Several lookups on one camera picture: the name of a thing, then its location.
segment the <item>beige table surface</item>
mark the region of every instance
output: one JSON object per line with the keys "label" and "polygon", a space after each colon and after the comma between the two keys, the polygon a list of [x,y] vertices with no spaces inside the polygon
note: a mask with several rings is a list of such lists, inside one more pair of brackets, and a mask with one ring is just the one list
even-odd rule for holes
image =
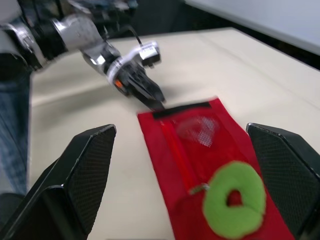
{"label": "beige table surface", "polygon": [[[231,28],[153,36],[162,64],[148,75],[167,107],[218,96],[241,125],[249,122],[302,135],[320,152],[320,72]],[[118,40],[126,53],[137,43]],[[109,177],[90,240],[173,240],[137,112],[147,110],[107,85],[80,54],[33,79],[30,184],[71,138],[115,124]]]}

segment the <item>green ring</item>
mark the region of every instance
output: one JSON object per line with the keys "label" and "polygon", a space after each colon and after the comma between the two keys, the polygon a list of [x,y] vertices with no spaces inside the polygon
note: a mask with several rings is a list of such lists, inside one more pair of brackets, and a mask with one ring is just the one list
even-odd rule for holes
{"label": "green ring", "polygon": [[[205,193],[203,214],[211,229],[226,239],[241,239],[257,231],[266,210],[261,177],[249,164],[233,161],[217,170]],[[242,206],[228,206],[233,190],[241,194]]]}

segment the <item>black strip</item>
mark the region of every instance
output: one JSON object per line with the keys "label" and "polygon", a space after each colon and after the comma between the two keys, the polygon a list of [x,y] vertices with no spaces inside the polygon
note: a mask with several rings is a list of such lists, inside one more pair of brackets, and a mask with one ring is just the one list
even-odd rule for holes
{"label": "black strip", "polygon": [[194,103],[189,105],[176,106],[163,111],[157,111],[157,112],[154,112],[152,115],[154,119],[161,119],[161,118],[169,117],[173,114],[177,114],[177,113],[194,109],[194,108],[211,108],[211,105],[209,102],[205,101],[205,102]]}
{"label": "black strip", "polygon": [[64,41],[51,21],[42,21],[31,31],[46,59],[53,60],[67,51]]}

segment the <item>red bag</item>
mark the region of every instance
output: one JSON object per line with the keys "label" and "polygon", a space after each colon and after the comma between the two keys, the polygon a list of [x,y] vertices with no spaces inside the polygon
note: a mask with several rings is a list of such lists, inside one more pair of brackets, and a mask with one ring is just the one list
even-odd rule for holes
{"label": "red bag", "polygon": [[[138,115],[153,168],[176,240],[224,240],[203,215],[204,192],[190,190],[208,183],[221,166],[237,160],[261,176],[249,136],[219,99]],[[260,229],[244,240],[293,240],[265,189],[266,210]]]}

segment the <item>person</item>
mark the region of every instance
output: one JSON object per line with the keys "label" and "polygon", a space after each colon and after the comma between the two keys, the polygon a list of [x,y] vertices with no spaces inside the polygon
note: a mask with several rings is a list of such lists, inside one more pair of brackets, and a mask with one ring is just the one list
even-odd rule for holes
{"label": "person", "polygon": [[[38,21],[61,19],[77,11],[73,6],[75,3],[85,7],[99,5],[100,13],[108,13],[111,4],[117,6],[117,2],[122,3],[118,4],[121,8],[124,7],[123,3],[129,8],[137,7],[134,4],[136,0],[20,0],[18,3],[23,14],[10,22],[24,22],[34,26]],[[0,9],[1,5],[6,4],[6,1],[1,1]],[[24,196],[28,192],[29,102],[33,69],[24,64],[17,69],[10,59],[12,56],[0,56],[0,194],[11,192]]]}

